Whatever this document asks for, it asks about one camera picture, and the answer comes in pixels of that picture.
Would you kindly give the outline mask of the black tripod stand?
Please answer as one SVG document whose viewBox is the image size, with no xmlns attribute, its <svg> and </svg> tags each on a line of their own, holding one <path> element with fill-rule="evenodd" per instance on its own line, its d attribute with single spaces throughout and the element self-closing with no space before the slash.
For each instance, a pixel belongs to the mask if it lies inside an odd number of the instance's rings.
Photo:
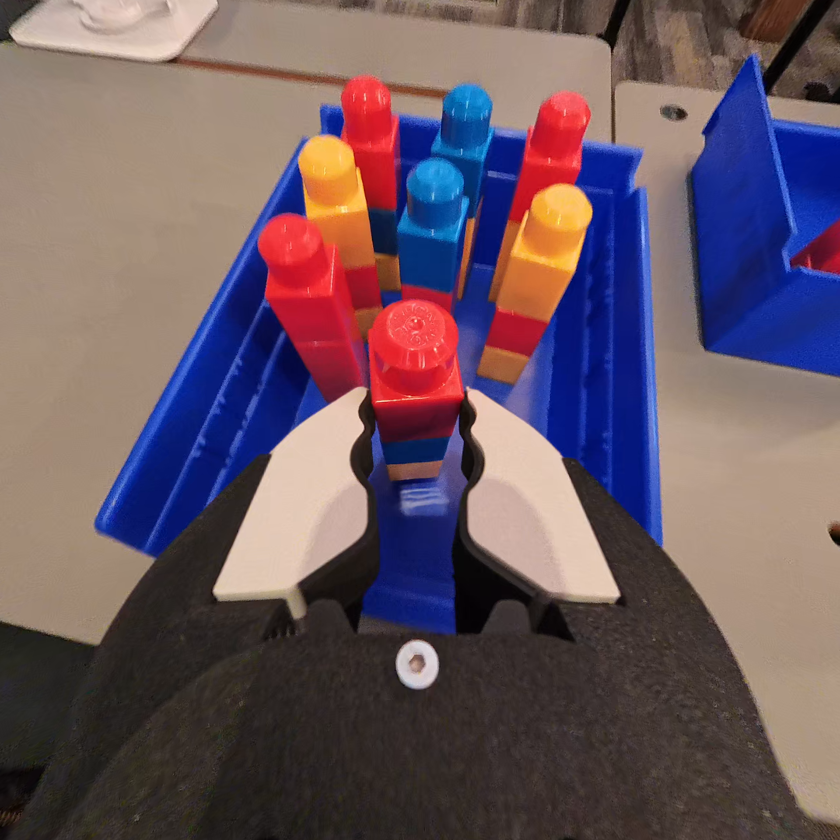
<svg viewBox="0 0 840 840">
<path fill-rule="evenodd" d="M 766 94 L 772 93 L 775 84 L 780 80 L 785 71 L 790 67 L 833 4 L 834 1 L 814 1 L 806 8 L 783 42 L 771 64 L 763 73 L 763 84 Z"/>
</svg>

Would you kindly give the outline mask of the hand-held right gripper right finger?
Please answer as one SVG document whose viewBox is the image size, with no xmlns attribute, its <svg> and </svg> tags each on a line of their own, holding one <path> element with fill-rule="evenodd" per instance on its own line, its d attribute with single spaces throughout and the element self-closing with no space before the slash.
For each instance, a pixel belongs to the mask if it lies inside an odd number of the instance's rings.
<svg viewBox="0 0 840 840">
<path fill-rule="evenodd" d="M 560 451 L 519 415 L 468 388 L 453 543 L 457 624 L 484 624 L 515 600 L 531 624 L 560 605 L 622 603 L 622 593 Z"/>
</svg>

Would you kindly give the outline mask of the brown wooden column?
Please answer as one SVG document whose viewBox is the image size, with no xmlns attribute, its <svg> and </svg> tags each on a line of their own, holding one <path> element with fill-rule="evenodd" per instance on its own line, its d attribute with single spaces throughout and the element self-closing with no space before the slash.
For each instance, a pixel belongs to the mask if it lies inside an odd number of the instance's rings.
<svg viewBox="0 0 840 840">
<path fill-rule="evenodd" d="M 810 1 L 749 1 L 739 33 L 750 40 L 778 43 L 799 21 Z"/>
</svg>

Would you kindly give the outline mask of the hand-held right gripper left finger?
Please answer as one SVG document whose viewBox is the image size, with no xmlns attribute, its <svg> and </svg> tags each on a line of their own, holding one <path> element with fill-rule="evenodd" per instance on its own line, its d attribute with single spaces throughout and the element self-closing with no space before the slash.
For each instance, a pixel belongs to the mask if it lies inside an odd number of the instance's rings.
<svg viewBox="0 0 840 840">
<path fill-rule="evenodd" d="M 214 584 L 216 600 L 280 600 L 295 623 L 316 601 L 334 600 L 360 623 L 381 571 L 374 432 L 370 389 L 358 386 L 272 449 Z"/>
</svg>

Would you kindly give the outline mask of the blue plastic bin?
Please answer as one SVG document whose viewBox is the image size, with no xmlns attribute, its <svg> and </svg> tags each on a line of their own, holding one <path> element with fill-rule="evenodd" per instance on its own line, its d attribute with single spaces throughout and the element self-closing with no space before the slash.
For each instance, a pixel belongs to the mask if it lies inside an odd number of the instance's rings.
<svg viewBox="0 0 840 840">
<path fill-rule="evenodd" d="M 705 348 L 837 376 L 838 275 L 791 258 L 838 220 L 838 128 L 774 119 L 752 55 L 703 137 L 691 184 Z"/>
<path fill-rule="evenodd" d="M 259 454 L 326 406 L 280 326 L 258 252 L 266 223 L 302 213 L 304 136 L 186 347 L 94 521 L 104 536 L 156 558 Z M 496 128 L 475 266 L 457 303 L 460 368 L 476 386 L 578 460 L 654 540 L 664 536 L 647 194 L 642 151 L 585 139 L 578 186 L 593 206 L 577 273 L 517 384 L 476 376 L 493 318 L 489 285 L 520 173 L 525 131 Z M 371 482 L 381 573 L 363 615 L 455 630 L 452 545 L 460 435 L 436 482 L 401 500 L 380 439 Z"/>
</svg>

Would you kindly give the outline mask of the instruction sheet on stand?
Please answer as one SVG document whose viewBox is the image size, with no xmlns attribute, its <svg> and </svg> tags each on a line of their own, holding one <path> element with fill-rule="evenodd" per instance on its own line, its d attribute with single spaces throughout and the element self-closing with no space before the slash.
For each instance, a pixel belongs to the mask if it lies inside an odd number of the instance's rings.
<svg viewBox="0 0 840 840">
<path fill-rule="evenodd" d="M 44 1 L 10 28 L 22 47 L 168 62 L 219 8 L 218 1 Z"/>
</svg>

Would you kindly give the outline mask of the black pole stand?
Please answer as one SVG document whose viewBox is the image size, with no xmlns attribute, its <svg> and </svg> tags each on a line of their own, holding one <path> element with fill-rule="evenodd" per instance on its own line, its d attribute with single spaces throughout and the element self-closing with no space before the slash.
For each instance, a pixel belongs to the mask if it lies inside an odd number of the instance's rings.
<svg viewBox="0 0 840 840">
<path fill-rule="evenodd" d="M 620 35 L 623 21 L 631 5 L 631 0 L 614 1 L 608 21 L 599 36 L 609 45 L 611 50 L 613 50 L 617 45 L 617 40 Z"/>
</svg>

